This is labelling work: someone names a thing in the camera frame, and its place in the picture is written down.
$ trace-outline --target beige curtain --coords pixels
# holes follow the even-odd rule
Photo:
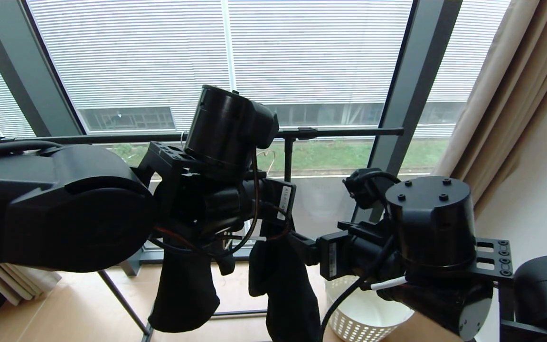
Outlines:
[[[0,292],[13,305],[27,301],[54,289],[61,276],[56,272],[0,264]]]
[[[478,216],[546,109],[547,0],[513,0],[434,174],[467,182]]]

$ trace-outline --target floor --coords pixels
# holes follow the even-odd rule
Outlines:
[[[219,311],[254,310],[267,307],[267,297],[250,297],[248,268],[239,264],[232,275],[213,275],[221,298]],[[145,322],[158,289],[160,266],[143,266],[137,277],[128,278],[120,268],[107,271],[111,279]],[[310,267],[310,280],[326,308],[325,285],[317,267]],[[0,309],[0,342],[139,342],[142,333],[104,285],[97,273],[63,273],[52,292],[17,307]],[[211,320],[187,333],[155,332],[153,342],[265,342],[271,341],[265,317]],[[340,342],[328,331],[326,342]],[[428,319],[413,317],[389,335],[385,342],[458,342],[456,336]]]

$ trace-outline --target green lawn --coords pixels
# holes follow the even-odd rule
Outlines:
[[[404,171],[432,168],[442,156],[449,141],[447,139],[417,139],[411,142],[402,164]],[[352,140],[334,141],[299,141],[292,153],[292,169],[302,173],[327,173],[332,170],[351,170],[365,167],[371,148],[371,142]],[[274,142],[269,150],[275,152],[272,165],[272,175],[280,175],[284,170],[284,143]],[[145,155],[146,145],[130,145],[120,143],[114,145],[112,151],[124,158],[130,165],[136,166]],[[260,169],[267,170],[273,153],[258,157]]]

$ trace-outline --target robotic arm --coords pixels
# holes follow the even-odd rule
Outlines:
[[[256,165],[256,149],[269,147],[278,128],[262,104],[204,86],[185,149],[151,142],[139,167],[97,146],[0,141],[0,262],[96,271],[150,240],[165,250],[150,321],[172,320],[178,325],[166,331],[186,331],[217,308],[211,260],[231,273],[233,253],[262,219],[278,234],[261,240],[287,240],[305,264],[321,265],[325,279],[358,275],[350,290],[376,289],[465,341],[482,327],[495,286],[515,297],[501,308],[505,340],[547,336],[547,257],[514,274],[508,241],[475,237],[470,189],[461,181],[400,182],[360,169],[345,186],[361,208],[384,205],[380,222],[339,222],[339,232],[317,240],[295,232],[296,186]],[[154,173],[162,181],[152,195]],[[236,235],[250,219],[247,234]]]

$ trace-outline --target white label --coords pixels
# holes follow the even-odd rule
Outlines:
[[[291,201],[291,191],[292,191],[292,188],[289,186],[284,186],[282,188],[282,196],[280,197],[279,207],[284,211],[288,210],[288,202]],[[284,217],[284,215],[281,212],[278,212],[277,218],[282,221],[286,220],[286,217]]]
[[[337,275],[337,243],[328,246],[328,277]]]

